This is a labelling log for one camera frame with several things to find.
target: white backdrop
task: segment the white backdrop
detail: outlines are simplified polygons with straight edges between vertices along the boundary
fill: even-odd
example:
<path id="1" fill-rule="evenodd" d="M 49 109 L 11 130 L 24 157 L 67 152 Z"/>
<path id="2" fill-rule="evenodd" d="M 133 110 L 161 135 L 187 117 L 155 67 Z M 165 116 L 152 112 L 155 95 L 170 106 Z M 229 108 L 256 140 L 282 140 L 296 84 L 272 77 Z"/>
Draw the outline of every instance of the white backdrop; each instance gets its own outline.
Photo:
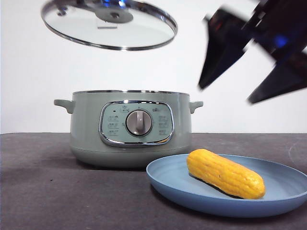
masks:
<path id="1" fill-rule="evenodd" d="M 65 40 L 44 25 L 41 0 L 1 1 L 1 133 L 69 132 L 70 115 L 53 105 L 74 91 L 143 89 L 186 92 L 204 107 L 192 115 L 193 132 L 307 132 L 307 90 L 249 105 L 246 98 L 271 71 L 260 47 L 247 53 L 204 91 L 197 83 L 205 59 L 202 23 L 221 4 L 249 17 L 257 1 L 149 0 L 178 23 L 162 48 L 120 52 Z"/>

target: yellow corn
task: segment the yellow corn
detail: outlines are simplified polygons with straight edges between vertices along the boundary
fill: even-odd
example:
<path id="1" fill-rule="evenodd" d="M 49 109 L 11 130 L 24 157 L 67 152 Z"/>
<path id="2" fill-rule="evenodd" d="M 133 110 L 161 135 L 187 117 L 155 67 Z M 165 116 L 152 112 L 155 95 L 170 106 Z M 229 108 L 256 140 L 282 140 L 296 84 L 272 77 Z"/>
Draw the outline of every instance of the yellow corn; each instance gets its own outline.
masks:
<path id="1" fill-rule="evenodd" d="M 189 172 L 227 194 L 244 199 L 259 199 L 265 194 L 262 177 L 256 172 L 206 149 L 187 157 Z"/>

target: glass lid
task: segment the glass lid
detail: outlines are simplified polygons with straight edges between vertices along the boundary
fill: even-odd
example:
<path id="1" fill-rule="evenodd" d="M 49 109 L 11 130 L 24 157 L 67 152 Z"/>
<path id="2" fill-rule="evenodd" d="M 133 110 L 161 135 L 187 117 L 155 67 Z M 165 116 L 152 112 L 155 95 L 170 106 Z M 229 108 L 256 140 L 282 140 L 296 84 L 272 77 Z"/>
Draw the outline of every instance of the glass lid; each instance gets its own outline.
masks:
<path id="1" fill-rule="evenodd" d="M 106 49 L 157 48 L 177 33 L 168 13 L 133 0 L 53 0 L 44 5 L 41 16 L 57 35 Z"/>

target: gray table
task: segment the gray table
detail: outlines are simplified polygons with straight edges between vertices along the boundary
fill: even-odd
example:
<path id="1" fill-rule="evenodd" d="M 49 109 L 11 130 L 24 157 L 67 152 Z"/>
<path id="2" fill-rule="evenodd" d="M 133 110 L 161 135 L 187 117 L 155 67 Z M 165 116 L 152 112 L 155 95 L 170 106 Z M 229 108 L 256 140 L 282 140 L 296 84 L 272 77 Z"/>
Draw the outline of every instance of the gray table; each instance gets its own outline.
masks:
<path id="1" fill-rule="evenodd" d="M 193 147 L 307 173 L 307 134 L 193 134 Z M 176 205 L 142 170 L 76 161 L 67 133 L 1 135 L 1 230 L 306 229 L 307 202 L 269 218 L 224 218 Z"/>

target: plastic plate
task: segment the plastic plate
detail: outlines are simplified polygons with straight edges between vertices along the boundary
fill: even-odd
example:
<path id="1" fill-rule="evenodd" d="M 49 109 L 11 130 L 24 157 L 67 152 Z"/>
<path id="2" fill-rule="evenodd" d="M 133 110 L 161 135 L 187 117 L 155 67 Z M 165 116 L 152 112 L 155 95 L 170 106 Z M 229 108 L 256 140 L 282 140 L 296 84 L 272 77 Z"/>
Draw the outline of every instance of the plastic plate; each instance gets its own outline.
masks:
<path id="1" fill-rule="evenodd" d="M 241 199 L 189 175 L 187 154 L 163 157 L 151 162 L 146 172 L 152 186 L 167 199 L 184 207 L 226 217 L 256 218 L 289 212 L 307 200 L 307 175 L 272 161 L 222 155 L 257 172 L 264 180 L 261 199 Z"/>

